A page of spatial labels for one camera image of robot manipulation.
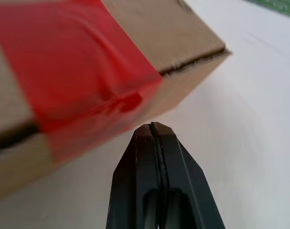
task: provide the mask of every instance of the brown cardboard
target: brown cardboard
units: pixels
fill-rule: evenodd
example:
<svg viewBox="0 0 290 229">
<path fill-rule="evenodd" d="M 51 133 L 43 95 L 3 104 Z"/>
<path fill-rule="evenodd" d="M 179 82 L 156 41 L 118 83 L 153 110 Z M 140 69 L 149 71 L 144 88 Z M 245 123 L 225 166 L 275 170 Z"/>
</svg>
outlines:
<svg viewBox="0 0 290 229">
<path fill-rule="evenodd" d="M 103 2 L 122 29 L 164 77 L 160 89 L 138 123 L 174 108 L 229 54 L 224 42 L 181 0 Z M 33 131 L 33 114 L 1 48 L 0 98 L 1 197 L 55 170 L 59 165 L 53 164 L 44 136 Z"/>
</svg>

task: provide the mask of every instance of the white surface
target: white surface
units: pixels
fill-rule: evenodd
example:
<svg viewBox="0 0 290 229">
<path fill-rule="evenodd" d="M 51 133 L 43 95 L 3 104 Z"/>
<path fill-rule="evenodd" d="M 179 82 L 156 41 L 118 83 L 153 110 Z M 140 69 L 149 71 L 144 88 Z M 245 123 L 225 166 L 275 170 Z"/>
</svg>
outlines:
<svg viewBox="0 0 290 229">
<path fill-rule="evenodd" d="M 155 121 L 202 167 L 227 229 L 290 229 L 290 18 L 242 0 L 190 5 L 234 55 Z M 0 229 L 105 228 L 131 135 L 0 201 Z"/>
</svg>

